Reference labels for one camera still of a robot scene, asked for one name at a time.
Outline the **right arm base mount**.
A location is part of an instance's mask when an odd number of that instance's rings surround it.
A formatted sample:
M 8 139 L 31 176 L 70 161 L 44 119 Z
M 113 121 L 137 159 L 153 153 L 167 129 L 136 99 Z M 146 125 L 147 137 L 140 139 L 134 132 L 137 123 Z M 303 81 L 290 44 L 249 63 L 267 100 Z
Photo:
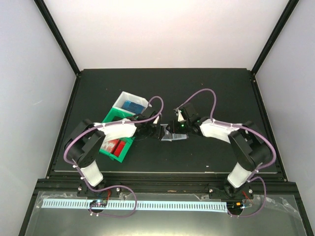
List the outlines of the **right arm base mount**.
M 253 199 L 253 190 L 248 183 L 234 188 L 229 182 L 215 182 L 209 183 L 207 188 L 211 199 L 242 200 L 246 197 Z

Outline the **green plastic bin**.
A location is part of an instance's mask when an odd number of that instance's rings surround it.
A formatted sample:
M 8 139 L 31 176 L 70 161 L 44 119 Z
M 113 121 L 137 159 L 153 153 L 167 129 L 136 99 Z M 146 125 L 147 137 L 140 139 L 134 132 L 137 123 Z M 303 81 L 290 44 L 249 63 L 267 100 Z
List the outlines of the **green plastic bin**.
M 101 145 L 99 153 L 108 156 L 111 160 L 122 163 L 132 143 L 133 138 L 120 138 L 105 141 Z
M 118 108 L 111 108 L 102 123 L 109 123 L 112 121 L 118 121 L 123 118 L 131 117 L 135 115 L 135 113 L 131 113 L 129 111 L 118 109 Z

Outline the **red credit card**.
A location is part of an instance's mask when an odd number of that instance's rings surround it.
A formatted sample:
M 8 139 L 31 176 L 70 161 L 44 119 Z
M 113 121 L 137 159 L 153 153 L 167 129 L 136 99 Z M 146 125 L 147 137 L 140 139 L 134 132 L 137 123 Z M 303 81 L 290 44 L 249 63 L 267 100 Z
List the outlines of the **red credit card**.
M 125 147 L 125 144 L 126 144 L 126 143 L 125 143 L 124 141 L 118 140 L 117 143 L 116 143 L 116 146 L 115 146 L 114 149 L 113 149 L 112 154 L 113 154 L 114 156 L 116 156 L 116 157 L 119 157 L 120 154 L 121 154 L 121 152 L 122 152 L 122 150 L 123 150 L 124 147 Z

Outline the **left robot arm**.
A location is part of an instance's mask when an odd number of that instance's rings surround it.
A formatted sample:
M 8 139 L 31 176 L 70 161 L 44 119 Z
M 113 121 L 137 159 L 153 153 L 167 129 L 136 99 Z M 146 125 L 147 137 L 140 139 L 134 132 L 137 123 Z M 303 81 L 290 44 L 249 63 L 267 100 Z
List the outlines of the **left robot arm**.
M 63 159 L 71 164 L 88 185 L 88 190 L 94 196 L 101 196 L 106 189 L 96 156 L 103 143 L 132 138 L 142 131 L 149 136 L 157 127 L 161 111 L 155 112 L 147 107 L 142 113 L 125 116 L 110 122 L 95 123 L 89 119 L 83 120 L 73 130 L 64 145 Z

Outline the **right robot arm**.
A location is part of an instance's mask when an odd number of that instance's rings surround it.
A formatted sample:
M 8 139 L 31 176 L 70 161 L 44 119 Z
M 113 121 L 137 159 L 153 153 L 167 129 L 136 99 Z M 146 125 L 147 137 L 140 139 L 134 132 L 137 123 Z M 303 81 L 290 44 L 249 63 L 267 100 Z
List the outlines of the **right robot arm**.
M 251 121 L 236 124 L 218 121 L 213 117 L 201 117 L 190 102 L 175 112 L 177 118 L 166 126 L 168 133 L 193 134 L 231 145 L 236 164 L 223 186 L 229 198 L 236 198 L 242 192 L 242 186 L 250 182 L 255 173 L 270 166 L 276 159 L 274 147 Z

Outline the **black VIP card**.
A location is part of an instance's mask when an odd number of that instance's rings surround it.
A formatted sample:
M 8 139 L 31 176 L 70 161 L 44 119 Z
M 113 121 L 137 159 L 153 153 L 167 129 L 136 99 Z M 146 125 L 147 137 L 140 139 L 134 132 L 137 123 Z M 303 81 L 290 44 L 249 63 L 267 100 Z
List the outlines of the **black VIP card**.
M 177 141 L 177 140 L 185 140 L 188 138 L 188 135 L 186 134 L 172 134 L 172 141 Z

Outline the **black aluminium front rail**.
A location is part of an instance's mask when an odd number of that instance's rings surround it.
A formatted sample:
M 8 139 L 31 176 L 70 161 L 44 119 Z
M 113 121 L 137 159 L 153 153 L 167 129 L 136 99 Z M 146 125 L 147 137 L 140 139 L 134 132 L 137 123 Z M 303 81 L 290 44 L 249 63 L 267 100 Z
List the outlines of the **black aluminium front rail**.
M 281 174 L 258 174 L 266 185 L 267 194 L 298 195 L 297 184 L 288 181 Z M 227 174 L 144 174 L 144 173 L 105 173 L 104 180 L 95 187 L 100 190 L 122 185 L 136 193 L 208 193 L 211 187 L 223 189 L 227 184 Z M 38 179 L 34 192 L 39 191 L 73 191 L 87 193 L 89 190 L 78 174 L 54 173 Z

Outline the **left small circuit board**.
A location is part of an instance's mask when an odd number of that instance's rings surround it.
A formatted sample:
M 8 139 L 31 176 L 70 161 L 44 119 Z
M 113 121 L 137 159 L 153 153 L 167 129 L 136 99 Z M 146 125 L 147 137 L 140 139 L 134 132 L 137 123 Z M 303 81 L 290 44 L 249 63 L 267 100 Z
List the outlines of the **left small circuit board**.
M 89 207 L 106 207 L 107 206 L 107 200 L 93 200 L 90 202 Z

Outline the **clear white plastic bin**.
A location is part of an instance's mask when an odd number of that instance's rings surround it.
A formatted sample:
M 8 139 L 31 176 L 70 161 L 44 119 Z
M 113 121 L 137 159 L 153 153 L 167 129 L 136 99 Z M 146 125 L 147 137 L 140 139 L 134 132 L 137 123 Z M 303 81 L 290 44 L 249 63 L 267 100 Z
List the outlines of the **clear white plastic bin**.
M 112 107 L 135 115 L 142 113 L 148 107 L 148 104 L 145 98 L 122 91 Z

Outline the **right black frame post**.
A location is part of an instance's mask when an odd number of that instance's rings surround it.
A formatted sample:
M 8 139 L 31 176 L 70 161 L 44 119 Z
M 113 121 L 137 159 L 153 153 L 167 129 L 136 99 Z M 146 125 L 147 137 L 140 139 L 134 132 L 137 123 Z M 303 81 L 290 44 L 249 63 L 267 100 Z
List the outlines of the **right black frame post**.
M 272 47 L 274 46 L 276 40 L 278 39 L 279 35 L 281 34 L 282 30 L 284 29 L 286 23 L 288 22 L 289 18 L 291 17 L 294 9 L 298 5 L 299 0 L 289 0 L 282 11 L 277 23 L 275 24 L 270 36 L 268 37 L 263 49 L 261 50 L 254 66 L 251 69 L 251 73 L 255 76 L 261 66 L 263 65 L 265 59 L 267 58 L 269 52 L 271 51 Z

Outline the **small circuit board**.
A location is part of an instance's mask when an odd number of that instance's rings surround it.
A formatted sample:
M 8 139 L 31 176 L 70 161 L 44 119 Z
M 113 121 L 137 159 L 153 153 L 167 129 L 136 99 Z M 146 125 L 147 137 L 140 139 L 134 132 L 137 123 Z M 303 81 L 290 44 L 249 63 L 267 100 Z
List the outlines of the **small circuit board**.
M 229 210 L 245 209 L 247 207 L 243 202 L 227 202 L 226 205 Z
M 89 207 L 106 207 L 107 206 L 107 200 L 93 200 L 90 202 Z

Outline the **clear acrylic sheet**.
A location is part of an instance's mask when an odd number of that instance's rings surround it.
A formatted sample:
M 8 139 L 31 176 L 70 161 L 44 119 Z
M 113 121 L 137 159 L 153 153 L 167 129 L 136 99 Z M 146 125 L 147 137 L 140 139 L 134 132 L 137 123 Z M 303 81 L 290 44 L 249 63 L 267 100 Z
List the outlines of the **clear acrylic sheet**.
M 74 193 L 40 193 L 23 236 L 304 236 L 293 196 L 256 195 L 240 217 L 200 211 L 42 208 L 45 199 L 84 199 Z M 122 201 L 211 201 L 207 196 L 122 195 Z

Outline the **black frame post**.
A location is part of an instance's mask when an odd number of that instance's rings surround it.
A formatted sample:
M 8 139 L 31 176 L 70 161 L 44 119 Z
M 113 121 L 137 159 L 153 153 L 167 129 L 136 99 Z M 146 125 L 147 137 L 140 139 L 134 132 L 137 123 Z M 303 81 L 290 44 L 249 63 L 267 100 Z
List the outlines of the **black frame post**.
M 68 61 L 72 71 L 76 76 L 80 75 L 80 69 L 77 65 L 77 63 L 74 60 L 74 57 L 72 56 L 72 53 L 70 52 L 57 24 L 55 23 L 55 20 L 53 19 L 53 16 L 51 15 L 45 1 L 43 0 L 34 0 L 34 3 L 36 4 L 38 10 L 40 11 L 43 19 L 45 20 L 47 26 L 49 27 L 51 33 L 53 34 L 57 44 L 59 45 L 63 55 L 65 56 L 66 60 Z
M 261 66 L 263 65 L 265 59 L 267 58 L 269 52 L 271 51 L 272 47 L 274 46 L 276 40 L 278 39 L 279 35 L 281 34 L 282 30 L 284 29 L 286 23 L 288 22 L 289 18 L 291 17 L 294 9 L 298 5 L 299 0 L 289 0 L 282 11 L 277 23 L 275 24 L 270 36 L 268 37 L 263 49 L 261 50 L 254 66 L 251 69 L 251 73 L 255 76 Z

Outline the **right small circuit board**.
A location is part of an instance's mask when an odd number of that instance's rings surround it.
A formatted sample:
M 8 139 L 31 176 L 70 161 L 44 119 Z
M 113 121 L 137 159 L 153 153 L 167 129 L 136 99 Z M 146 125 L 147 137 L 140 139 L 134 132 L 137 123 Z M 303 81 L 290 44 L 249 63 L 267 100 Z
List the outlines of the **right small circuit board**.
M 226 205 L 229 210 L 245 209 L 247 207 L 243 202 L 227 202 Z

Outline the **blue cards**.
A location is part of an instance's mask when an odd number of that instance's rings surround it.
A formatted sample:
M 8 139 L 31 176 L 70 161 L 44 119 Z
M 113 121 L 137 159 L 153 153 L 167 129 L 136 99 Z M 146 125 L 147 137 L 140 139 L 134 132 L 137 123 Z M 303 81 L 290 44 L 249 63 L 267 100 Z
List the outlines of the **blue cards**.
M 122 105 L 122 109 L 131 113 L 140 114 L 145 109 L 145 107 L 140 104 L 126 100 Z

